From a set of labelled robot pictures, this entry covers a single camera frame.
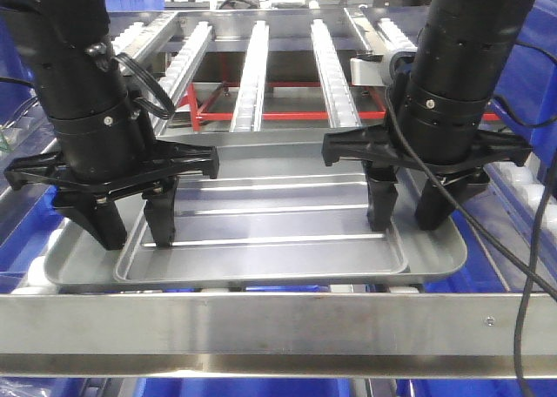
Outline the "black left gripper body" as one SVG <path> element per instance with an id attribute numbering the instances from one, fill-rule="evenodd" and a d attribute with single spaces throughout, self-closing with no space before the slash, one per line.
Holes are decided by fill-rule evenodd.
<path id="1" fill-rule="evenodd" d="M 61 138 L 60 150 L 14 159 L 4 175 L 14 190 L 57 188 L 53 207 L 69 219 L 118 219 L 115 201 L 167 186 L 180 173 L 218 175 L 217 149 L 141 138 Z"/>

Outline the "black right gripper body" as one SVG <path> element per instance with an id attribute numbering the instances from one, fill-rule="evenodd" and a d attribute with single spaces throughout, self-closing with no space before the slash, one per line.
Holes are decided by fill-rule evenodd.
<path id="1" fill-rule="evenodd" d="M 474 175 L 493 162 L 523 166 L 532 151 L 528 142 L 518 135 L 474 128 L 410 132 L 408 144 L 443 184 Z M 370 170 L 422 169 L 395 130 L 387 125 L 328 133 L 324 136 L 322 156 L 327 166 L 347 158 L 367 163 Z"/>

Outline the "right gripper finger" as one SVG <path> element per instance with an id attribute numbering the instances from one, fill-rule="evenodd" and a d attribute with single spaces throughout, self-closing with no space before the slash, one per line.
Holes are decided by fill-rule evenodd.
<path id="1" fill-rule="evenodd" d="M 366 216 L 373 231 L 383 232 L 390 225 L 398 198 L 396 173 L 392 166 L 374 167 L 371 162 L 365 162 L 364 169 L 368 192 Z"/>
<path id="2" fill-rule="evenodd" d="M 452 175 L 443 186 L 462 204 L 486 190 L 487 175 Z M 427 180 L 414 217 L 421 230 L 431 231 L 437 229 L 454 210 L 455 206 L 440 193 L 439 188 Z"/>

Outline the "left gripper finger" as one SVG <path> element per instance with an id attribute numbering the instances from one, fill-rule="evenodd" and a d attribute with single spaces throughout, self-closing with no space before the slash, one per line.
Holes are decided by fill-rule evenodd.
<path id="1" fill-rule="evenodd" d="M 113 202 L 98 204 L 93 198 L 55 198 L 54 209 L 87 231 L 104 249 L 119 250 L 127 237 Z"/>
<path id="2" fill-rule="evenodd" d="M 142 193 L 146 201 L 144 216 L 158 247 L 170 247 L 175 237 L 174 204 L 178 181 L 177 176 L 165 178 Z"/>

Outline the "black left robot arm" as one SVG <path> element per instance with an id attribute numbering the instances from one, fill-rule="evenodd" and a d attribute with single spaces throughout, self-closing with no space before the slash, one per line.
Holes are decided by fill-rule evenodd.
<path id="1" fill-rule="evenodd" d="M 151 116 L 172 118 L 175 105 L 138 61 L 114 51 L 105 0 L 1 0 L 1 15 L 59 144 L 13 160 L 10 187 L 55 186 L 53 208 L 107 250 L 127 240 L 117 201 L 140 195 L 155 244 L 170 246 L 179 176 L 216 178 L 216 148 L 156 138 Z"/>

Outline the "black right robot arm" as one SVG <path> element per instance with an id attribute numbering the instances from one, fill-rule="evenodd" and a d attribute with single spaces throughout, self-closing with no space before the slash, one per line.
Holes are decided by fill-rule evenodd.
<path id="1" fill-rule="evenodd" d="M 530 152 L 516 135 L 482 131 L 480 121 L 535 0 L 432 0 L 414 60 L 399 67 L 382 124 L 326 134 L 327 165 L 362 161 L 368 186 L 367 218 L 385 230 L 398 197 L 397 170 L 427 167 L 415 212 L 419 228 L 437 228 L 455 206 L 483 192 L 485 165 L 523 165 Z"/>

